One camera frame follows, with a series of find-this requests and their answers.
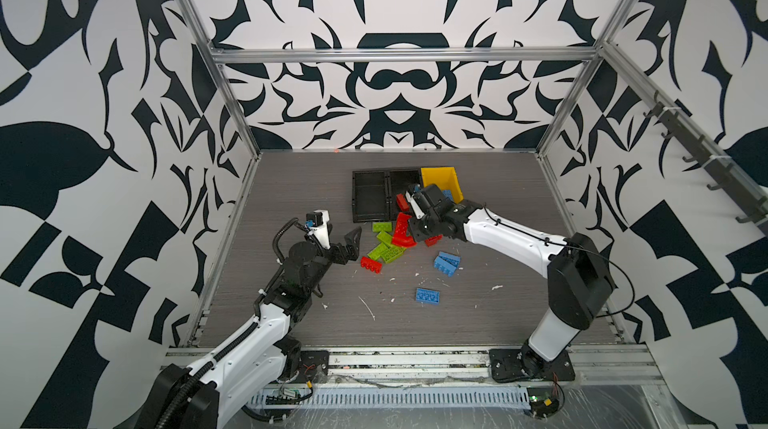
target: black and white patterned wall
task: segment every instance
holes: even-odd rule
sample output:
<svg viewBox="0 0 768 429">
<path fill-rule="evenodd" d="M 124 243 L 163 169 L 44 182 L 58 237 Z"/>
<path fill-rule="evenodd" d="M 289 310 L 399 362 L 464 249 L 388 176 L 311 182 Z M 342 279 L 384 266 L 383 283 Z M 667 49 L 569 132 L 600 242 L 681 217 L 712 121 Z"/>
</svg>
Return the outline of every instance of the black and white patterned wall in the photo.
<svg viewBox="0 0 768 429">
<path fill-rule="evenodd" d="M 194 0 L 224 49 L 591 46 L 617 2 Z M 262 148 L 535 148 L 574 66 L 277 64 L 229 75 Z"/>
<path fill-rule="evenodd" d="M 768 0 L 642 0 L 619 44 L 762 185 Z M 719 429 L 768 423 L 768 239 L 606 63 L 548 154 L 579 231 L 629 273 L 629 338 Z M 629 284 L 614 270 L 617 308 Z"/>
<path fill-rule="evenodd" d="M 261 148 L 535 148 L 581 62 L 231 64 Z"/>
<path fill-rule="evenodd" d="M 184 342 L 250 154 L 172 0 L 0 0 L 0 39 L 2 425 L 112 427 Z"/>
</svg>

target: black tray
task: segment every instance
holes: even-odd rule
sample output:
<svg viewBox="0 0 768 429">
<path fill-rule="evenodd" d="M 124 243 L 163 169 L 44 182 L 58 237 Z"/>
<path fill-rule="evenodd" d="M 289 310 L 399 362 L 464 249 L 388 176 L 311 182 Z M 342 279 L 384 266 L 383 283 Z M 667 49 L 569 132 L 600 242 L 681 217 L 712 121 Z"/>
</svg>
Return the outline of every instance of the black tray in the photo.
<svg viewBox="0 0 768 429">
<path fill-rule="evenodd" d="M 409 184 L 422 184 L 419 168 L 388 168 L 352 173 L 352 222 L 394 221 L 400 212 L 396 196 Z"/>
</svg>

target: white debris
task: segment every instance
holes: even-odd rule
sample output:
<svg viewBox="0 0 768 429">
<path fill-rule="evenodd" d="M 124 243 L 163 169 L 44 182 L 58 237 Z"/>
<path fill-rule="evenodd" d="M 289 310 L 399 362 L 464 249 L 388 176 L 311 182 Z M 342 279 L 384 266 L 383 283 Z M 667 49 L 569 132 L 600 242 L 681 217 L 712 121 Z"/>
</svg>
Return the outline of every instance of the white debris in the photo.
<svg viewBox="0 0 768 429">
<path fill-rule="evenodd" d="M 360 299 L 360 301 L 361 301 L 363 304 L 366 304 L 366 302 L 365 302 L 365 301 L 364 301 L 364 300 L 363 300 L 363 299 L 362 299 L 360 296 L 357 296 L 357 298 L 358 298 L 358 299 Z M 368 311 L 371 313 L 371 317 L 372 317 L 372 318 L 373 318 L 373 320 L 375 321 L 375 320 L 376 320 L 376 316 L 375 316 L 375 315 L 373 315 L 373 311 L 371 311 L 370 307 L 368 307 L 368 304 L 366 304 L 366 309 L 368 309 Z"/>
</svg>

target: green lego brick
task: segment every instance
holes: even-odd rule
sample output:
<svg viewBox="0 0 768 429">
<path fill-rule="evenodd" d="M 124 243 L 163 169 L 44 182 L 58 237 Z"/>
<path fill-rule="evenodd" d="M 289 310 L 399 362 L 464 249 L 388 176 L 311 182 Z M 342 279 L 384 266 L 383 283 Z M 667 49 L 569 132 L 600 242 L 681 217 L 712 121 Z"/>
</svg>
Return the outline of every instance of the green lego brick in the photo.
<svg viewBox="0 0 768 429">
<path fill-rule="evenodd" d="M 387 247 L 392 247 L 392 236 L 386 232 L 379 232 L 376 236 L 379 241 L 383 242 Z"/>
<path fill-rule="evenodd" d="M 392 223 L 373 223 L 373 232 L 392 232 Z"/>
<path fill-rule="evenodd" d="M 382 254 L 384 254 L 384 252 L 388 249 L 389 247 L 382 242 L 381 244 L 377 245 L 375 249 L 368 253 L 368 257 L 376 261 L 377 259 L 380 259 Z"/>
<path fill-rule="evenodd" d="M 397 246 L 392 246 L 391 248 L 387 249 L 382 254 L 382 260 L 386 264 L 389 264 L 390 262 L 398 259 L 401 255 L 403 255 L 403 253 L 405 253 L 405 251 L 406 250 L 404 248 L 400 248 L 400 247 L 397 247 Z"/>
</svg>

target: yellow bin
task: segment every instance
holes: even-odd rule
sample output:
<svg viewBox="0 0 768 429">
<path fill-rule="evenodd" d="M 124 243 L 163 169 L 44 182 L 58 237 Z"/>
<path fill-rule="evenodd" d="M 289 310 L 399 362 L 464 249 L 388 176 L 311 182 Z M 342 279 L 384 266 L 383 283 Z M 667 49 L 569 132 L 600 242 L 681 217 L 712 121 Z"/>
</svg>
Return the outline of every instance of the yellow bin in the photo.
<svg viewBox="0 0 768 429">
<path fill-rule="evenodd" d="M 441 191 L 451 191 L 453 202 L 457 204 L 464 199 L 462 188 L 458 186 L 456 169 L 453 167 L 422 167 L 422 182 L 424 187 L 435 184 Z"/>
</svg>

